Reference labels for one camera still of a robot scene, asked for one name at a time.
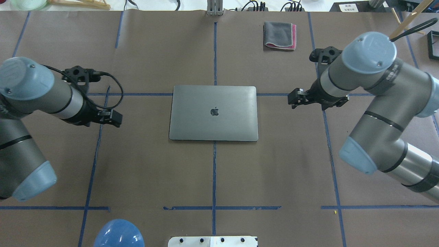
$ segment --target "barcode sticker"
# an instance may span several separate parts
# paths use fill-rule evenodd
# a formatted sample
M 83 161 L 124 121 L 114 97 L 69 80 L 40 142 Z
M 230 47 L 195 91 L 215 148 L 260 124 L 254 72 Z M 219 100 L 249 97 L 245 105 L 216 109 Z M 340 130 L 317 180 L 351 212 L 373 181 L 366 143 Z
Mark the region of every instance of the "barcode sticker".
M 356 4 L 339 4 L 338 6 L 342 12 L 358 12 Z

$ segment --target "blue plastic cap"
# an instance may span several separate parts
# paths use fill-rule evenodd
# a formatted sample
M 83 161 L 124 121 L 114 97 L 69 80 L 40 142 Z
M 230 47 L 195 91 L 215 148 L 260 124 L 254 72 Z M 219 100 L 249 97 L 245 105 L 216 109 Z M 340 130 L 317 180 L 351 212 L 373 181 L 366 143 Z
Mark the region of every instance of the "blue plastic cap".
M 102 227 L 96 236 L 93 247 L 145 247 L 139 229 L 131 222 L 116 219 Z
M 0 66 L 0 93 L 7 98 L 36 99 L 45 95 L 53 84 L 52 72 L 29 58 L 10 58 Z
M 36 168 L 12 193 L 20 202 L 27 201 L 56 183 L 56 174 L 49 161 Z
M 343 161 L 363 173 L 372 174 L 377 170 L 375 162 L 373 162 L 366 151 L 350 136 L 348 136 L 338 154 Z
M 430 93 L 430 98 L 424 109 L 418 113 L 417 117 L 428 117 L 433 115 L 437 109 L 439 109 L 439 80 L 432 77 L 430 74 L 430 79 L 432 80 L 432 91 Z
M 386 70 L 396 58 L 396 47 L 389 37 L 378 32 L 367 32 L 348 44 L 342 61 L 350 70 L 361 74 L 375 74 Z

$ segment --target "laptop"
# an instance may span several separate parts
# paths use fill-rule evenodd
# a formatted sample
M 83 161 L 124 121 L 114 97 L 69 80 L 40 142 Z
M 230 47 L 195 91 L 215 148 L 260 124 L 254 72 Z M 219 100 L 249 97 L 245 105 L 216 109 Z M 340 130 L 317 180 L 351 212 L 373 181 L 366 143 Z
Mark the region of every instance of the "laptop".
M 171 140 L 258 140 L 256 87 L 176 85 Z

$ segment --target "blue balloon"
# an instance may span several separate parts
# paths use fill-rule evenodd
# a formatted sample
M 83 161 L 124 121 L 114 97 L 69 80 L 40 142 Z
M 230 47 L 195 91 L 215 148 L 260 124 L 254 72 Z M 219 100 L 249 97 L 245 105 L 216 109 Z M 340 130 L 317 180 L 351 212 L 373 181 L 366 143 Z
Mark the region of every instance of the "blue balloon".
M 97 234 L 93 247 L 145 247 L 142 234 L 131 222 L 116 219 L 108 222 Z

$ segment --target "apple logo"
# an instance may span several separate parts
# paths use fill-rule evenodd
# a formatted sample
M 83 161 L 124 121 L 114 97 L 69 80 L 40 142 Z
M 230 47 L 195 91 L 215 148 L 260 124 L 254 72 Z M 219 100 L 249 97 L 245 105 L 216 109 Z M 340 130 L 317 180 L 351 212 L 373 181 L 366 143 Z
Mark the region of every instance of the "apple logo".
M 211 114 L 212 116 L 217 116 L 217 115 L 218 115 L 218 110 L 219 110 L 219 109 L 217 109 L 217 108 L 215 107 L 214 109 L 210 110 L 210 114 Z

